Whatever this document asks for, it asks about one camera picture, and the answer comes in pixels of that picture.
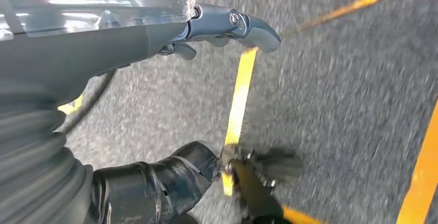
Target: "yellow line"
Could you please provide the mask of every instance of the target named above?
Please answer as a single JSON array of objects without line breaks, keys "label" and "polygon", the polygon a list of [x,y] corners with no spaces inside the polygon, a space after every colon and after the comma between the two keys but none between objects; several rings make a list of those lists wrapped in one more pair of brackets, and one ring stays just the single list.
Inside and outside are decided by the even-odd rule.
[{"label": "yellow line", "polygon": [[64,112],[67,116],[75,111],[77,111],[82,106],[82,94],[73,102],[61,105],[58,110]]},{"label": "yellow line", "polygon": [[305,214],[302,214],[298,211],[295,211],[293,209],[289,209],[286,206],[283,206],[283,213],[285,219],[290,221],[291,223],[295,224],[320,224],[322,222],[315,220],[311,217],[308,217]]},{"label": "yellow line", "polygon": [[438,185],[438,103],[430,119],[397,224],[424,223]]},{"label": "yellow line", "polygon": [[[230,117],[228,118],[227,135],[225,136],[225,146],[228,144],[239,143],[240,132],[242,131],[243,116],[245,114],[246,98],[248,97],[249,85],[253,74],[254,61],[256,59],[257,48],[242,54],[237,71],[236,85],[231,104]],[[222,182],[224,193],[232,195],[232,178],[223,173]]]}]

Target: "bolt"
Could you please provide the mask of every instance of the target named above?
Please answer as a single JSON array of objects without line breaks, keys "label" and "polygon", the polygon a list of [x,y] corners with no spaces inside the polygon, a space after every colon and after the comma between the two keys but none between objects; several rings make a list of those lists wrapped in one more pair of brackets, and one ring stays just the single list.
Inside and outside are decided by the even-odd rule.
[{"label": "bolt", "polygon": [[231,12],[230,13],[230,23],[234,26],[237,26],[240,22],[240,18],[239,15],[236,12]]}]

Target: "robotic hand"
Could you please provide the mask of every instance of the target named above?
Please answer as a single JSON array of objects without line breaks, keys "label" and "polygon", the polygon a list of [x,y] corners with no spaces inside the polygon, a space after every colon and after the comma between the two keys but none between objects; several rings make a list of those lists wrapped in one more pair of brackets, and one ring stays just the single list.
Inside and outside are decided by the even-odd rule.
[{"label": "robotic hand", "polygon": [[271,52],[264,21],[195,0],[0,0],[0,223],[166,223],[219,176],[193,142],[155,164],[93,171],[54,132],[88,80],[115,68],[230,39]]},{"label": "robotic hand", "polygon": [[223,47],[233,39],[246,47],[258,47],[265,52],[273,52],[280,47],[278,34],[261,19],[208,4],[196,5],[195,13],[184,32],[163,47],[160,55],[176,53],[191,60],[196,51],[185,42],[192,41],[208,41],[216,47]]}]

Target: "gray pavement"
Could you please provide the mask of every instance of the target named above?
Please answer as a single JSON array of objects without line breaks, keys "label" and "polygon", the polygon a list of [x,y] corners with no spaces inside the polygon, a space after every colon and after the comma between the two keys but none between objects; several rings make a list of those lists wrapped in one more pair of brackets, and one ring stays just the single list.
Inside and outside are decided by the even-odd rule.
[{"label": "gray pavement", "polygon": [[[282,32],[352,0],[199,1]],[[438,0],[383,0],[258,54],[241,139],[302,157],[302,177],[276,192],[282,203],[330,223],[396,222],[438,98],[437,17]],[[242,48],[194,47],[193,61],[156,57],[119,70],[69,138],[75,155],[101,168],[154,162],[198,139],[220,149]],[[237,223],[235,211],[219,182],[193,213]]]}]

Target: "robotic finger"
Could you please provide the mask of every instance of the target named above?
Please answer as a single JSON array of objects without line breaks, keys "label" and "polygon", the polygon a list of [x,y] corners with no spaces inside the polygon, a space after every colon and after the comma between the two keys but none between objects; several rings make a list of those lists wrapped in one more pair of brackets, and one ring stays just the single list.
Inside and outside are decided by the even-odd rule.
[{"label": "robotic finger", "polygon": [[273,52],[280,46],[279,35],[265,21],[234,9],[197,4],[196,15],[187,22],[184,31],[163,47],[160,55],[179,54],[193,59],[196,51],[186,42],[208,41],[216,47],[225,46],[230,39],[246,47],[258,47]]}]

